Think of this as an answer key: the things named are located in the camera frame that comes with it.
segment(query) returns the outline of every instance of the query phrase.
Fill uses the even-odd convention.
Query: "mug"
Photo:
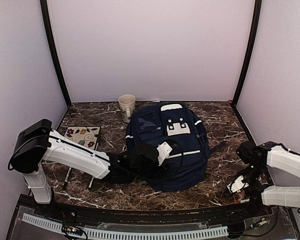
[[[118,102],[121,108],[123,121],[129,123],[136,107],[136,97],[130,94],[122,95],[119,97]]]

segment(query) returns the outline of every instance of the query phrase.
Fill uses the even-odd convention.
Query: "backpack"
[[[158,104],[135,112],[127,126],[125,139],[129,151],[142,144],[157,147],[169,141],[182,146],[182,150],[180,147],[173,149],[160,166],[167,170],[165,176],[172,177],[148,181],[153,189],[161,192],[188,189],[202,181],[209,155],[224,144],[209,150],[203,122],[184,103]]]

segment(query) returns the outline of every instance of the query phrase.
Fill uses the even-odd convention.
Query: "backpack strap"
[[[225,144],[226,144],[226,142],[222,141],[218,145],[216,145],[215,147],[211,148],[210,151],[209,151],[209,156],[214,154],[216,151],[218,151],[220,148],[222,148]]]

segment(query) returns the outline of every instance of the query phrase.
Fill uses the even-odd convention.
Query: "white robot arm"
[[[251,142],[244,142],[237,150],[237,154],[244,163],[249,164],[246,169],[238,172],[235,180],[228,185],[231,193],[245,189],[248,195],[261,195],[264,205],[277,205],[300,209],[300,186],[275,186],[267,176],[267,166],[281,169],[300,178],[300,154],[290,151],[282,144],[266,142],[254,146]],[[261,176],[267,179],[261,184]]]
[[[42,168],[42,160],[60,163],[111,183],[130,183],[138,175],[133,166],[148,161],[160,166],[173,148],[163,142],[157,148],[144,144],[132,151],[128,161],[120,162],[113,154],[91,150],[60,135],[43,119],[19,134],[9,170],[20,172],[38,204],[52,201],[52,190]]]

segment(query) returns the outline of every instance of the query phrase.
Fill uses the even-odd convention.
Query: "flower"
[[[73,129],[68,129],[67,131],[66,131],[68,134],[74,134],[74,130]]]
[[[91,148],[95,143],[93,141],[89,142],[88,147]]]

